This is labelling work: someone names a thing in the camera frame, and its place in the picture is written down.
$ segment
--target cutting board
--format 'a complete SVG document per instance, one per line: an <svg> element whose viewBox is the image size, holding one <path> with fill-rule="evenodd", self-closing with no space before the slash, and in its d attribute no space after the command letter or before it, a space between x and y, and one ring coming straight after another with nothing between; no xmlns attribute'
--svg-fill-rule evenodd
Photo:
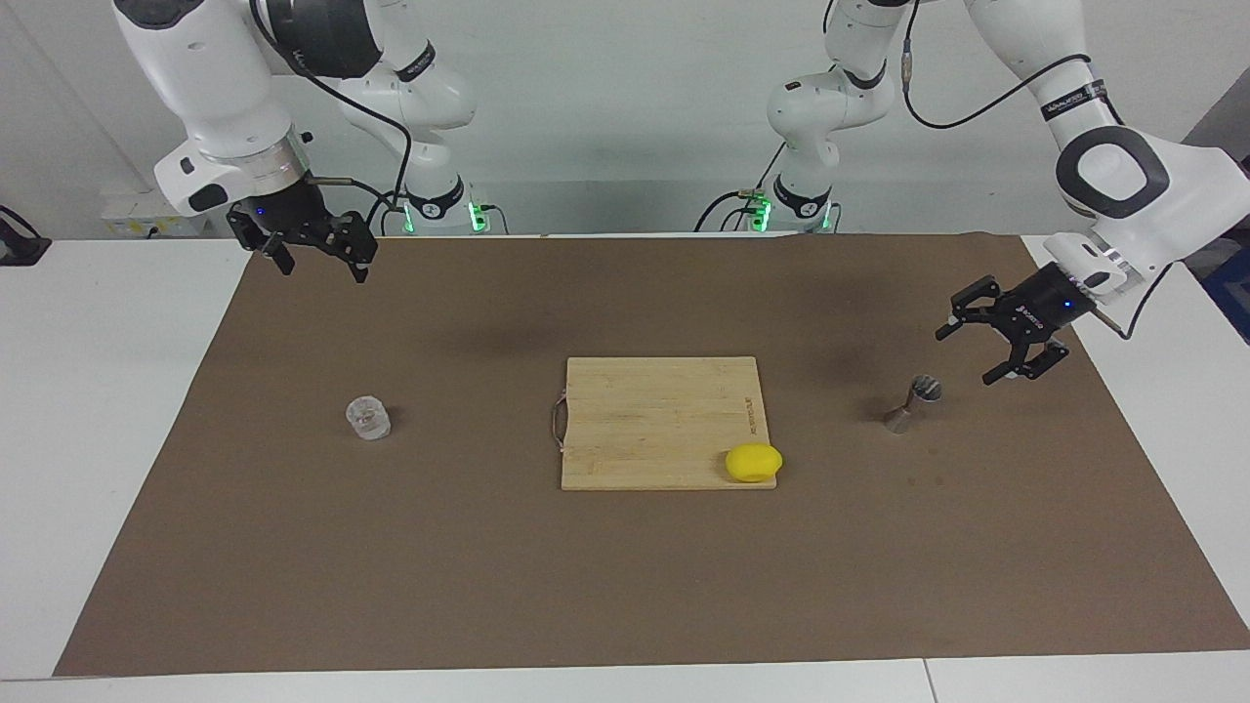
<svg viewBox="0 0 1250 703"><path fill-rule="evenodd" d="M769 443L755 358L569 359L564 490L771 490L725 454Z"/></svg>

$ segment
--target lemon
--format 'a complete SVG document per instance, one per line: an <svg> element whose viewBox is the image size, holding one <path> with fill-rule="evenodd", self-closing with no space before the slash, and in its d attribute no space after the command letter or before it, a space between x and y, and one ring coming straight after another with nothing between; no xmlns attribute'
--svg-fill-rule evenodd
<svg viewBox="0 0 1250 703"><path fill-rule="evenodd" d="M768 444L744 444L725 457L729 475L742 483L764 483L781 470L781 453Z"/></svg>

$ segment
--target brown paper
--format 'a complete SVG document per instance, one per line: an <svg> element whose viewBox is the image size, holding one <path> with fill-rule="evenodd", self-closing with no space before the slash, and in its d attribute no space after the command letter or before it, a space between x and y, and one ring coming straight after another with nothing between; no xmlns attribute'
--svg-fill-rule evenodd
<svg viewBox="0 0 1250 703"><path fill-rule="evenodd" d="M984 388L1015 239L408 240L254 260L58 675L1250 648L1071 335ZM775 492L565 493L570 357L759 359ZM946 397L880 425L919 374ZM390 438L344 408L375 394Z"/></svg>

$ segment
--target white table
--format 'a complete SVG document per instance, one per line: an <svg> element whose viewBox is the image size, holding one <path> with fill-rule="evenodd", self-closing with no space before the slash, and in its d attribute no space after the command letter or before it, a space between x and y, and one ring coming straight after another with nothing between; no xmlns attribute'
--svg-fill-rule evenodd
<svg viewBox="0 0 1250 703"><path fill-rule="evenodd" d="M1040 240L1028 243L1040 255ZM232 241L58 243L32 269L0 270L0 703L1250 699L1250 652L40 680L69 639L245 261ZM1125 318L1134 304L1111 311ZM1076 328L1246 618L1250 348L1182 269L1160 288L1134 343L1091 319Z"/></svg>

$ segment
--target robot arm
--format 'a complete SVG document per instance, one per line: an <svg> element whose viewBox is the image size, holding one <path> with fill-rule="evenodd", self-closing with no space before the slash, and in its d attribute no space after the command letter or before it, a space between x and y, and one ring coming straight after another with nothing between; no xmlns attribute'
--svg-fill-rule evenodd
<svg viewBox="0 0 1250 703"><path fill-rule="evenodd" d="M345 93L355 89L366 106L404 124L414 143L435 140L432 129L468 124L475 109L462 80L434 65L432 46L405 0L114 0L114 13L149 81L186 126L188 141L156 165L161 191L189 216L231 205L226 219L244 248L272 258L286 274L294 268L286 245L310 245L346 261L364 281L378 243L359 213L326 210L291 115L272 95L250 29L255 18L298 73L359 81ZM438 199L455 190L459 176L448 175L440 143L409 150L392 126L351 118L410 153L404 196ZM460 190L442 201L459 204ZM459 219L450 213L438 219L470 221L468 206Z"/></svg>
<svg viewBox="0 0 1250 703"><path fill-rule="evenodd" d="M894 105L886 54L910 4L839 0L825 34L832 69L772 91L769 124L785 140L770 184L774 229L814 231L825 223L840 160L832 134L875 123Z"/></svg>
<svg viewBox="0 0 1250 703"><path fill-rule="evenodd" d="M1085 54L1080 0L965 4L981 36L1021 80L1064 56ZM986 276L951 299L951 319L938 331L939 340L966 323L982 323L1011 344L1010 358L985 374L986 384L1041 377L1068 355L1051 339L1055 331L1156 279L1250 214L1250 175L1240 164L1219 149L1174 144L1124 126L1089 64L1066 63L1030 89L1060 148L1059 185L1094 223L1089 231L1048 239L1056 263L1014 290L1004 293ZM982 299L989 305L972 306ZM1030 359L1036 345L1041 352Z"/></svg>
<svg viewBox="0 0 1250 703"><path fill-rule="evenodd" d="M924 1L839 0L826 35L832 70L772 93L769 121L786 140L771 185L780 228L820 229L839 161L830 136L880 119L894 104L886 53L904 15ZM986 276L956 294L938 338L968 323L989 324L1011 354L985 383L1036 379L1068 355L1051 339L1055 331L1158 278L1250 214L1250 178L1219 149L1172 144L1120 124L1085 56L1080 0L964 3L982 39L1021 81L1045 70L1029 88L1061 151L1059 185L1094 223L1085 233L1051 236L1046 249L1058 263L1014 290ZM904 93L910 61L908 53ZM982 299L990 304L974 306Z"/></svg>

